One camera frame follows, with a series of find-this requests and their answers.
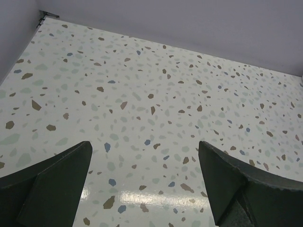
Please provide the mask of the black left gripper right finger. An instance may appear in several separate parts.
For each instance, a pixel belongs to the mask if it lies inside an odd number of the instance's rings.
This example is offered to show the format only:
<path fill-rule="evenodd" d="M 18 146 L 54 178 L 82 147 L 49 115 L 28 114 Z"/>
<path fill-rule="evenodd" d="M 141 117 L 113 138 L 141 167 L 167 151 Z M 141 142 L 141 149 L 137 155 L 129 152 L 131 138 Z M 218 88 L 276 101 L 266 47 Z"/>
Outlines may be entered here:
<path fill-rule="evenodd" d="M 219 227 L 301 227 L 303 183 L 247 164 L 199 142 L 205 188 Z"/>

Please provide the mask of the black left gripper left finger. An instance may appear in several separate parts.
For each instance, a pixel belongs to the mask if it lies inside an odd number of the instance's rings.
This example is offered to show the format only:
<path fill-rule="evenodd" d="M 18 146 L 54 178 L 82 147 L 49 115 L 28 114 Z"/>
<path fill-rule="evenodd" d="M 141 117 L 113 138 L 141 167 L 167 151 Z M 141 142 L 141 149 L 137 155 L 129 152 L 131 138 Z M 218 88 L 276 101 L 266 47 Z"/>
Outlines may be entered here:
<path fill-rule="evenodd" d="M 0 179 L 2 227 L 71 227 L 92 157 L 82 141 Z"/>

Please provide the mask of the black corner bracket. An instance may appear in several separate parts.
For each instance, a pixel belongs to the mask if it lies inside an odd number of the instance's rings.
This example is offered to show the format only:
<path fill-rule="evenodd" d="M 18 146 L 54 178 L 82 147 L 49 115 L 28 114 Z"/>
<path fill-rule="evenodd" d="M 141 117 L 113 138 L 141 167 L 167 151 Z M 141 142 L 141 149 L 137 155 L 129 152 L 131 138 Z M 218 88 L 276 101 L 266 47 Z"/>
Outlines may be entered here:
<path fill-rule="evenodd" d="M 39 10 L 39 15 L 40 15 L 40 18 L 39 18 L 39 21 L 38 21 L 38 24 L 37 24 L 36 28 L 41 26 L 47 17 L 51 17 L 51 18 L 55 18 L 55 19 L 60 18 L 59 15 L 56 15 L 56 14 L 53 14 L 53 13 L 50 13 L 50 12 L 47 12 L 47 11 L 43 11 L 43 10 Z"/>

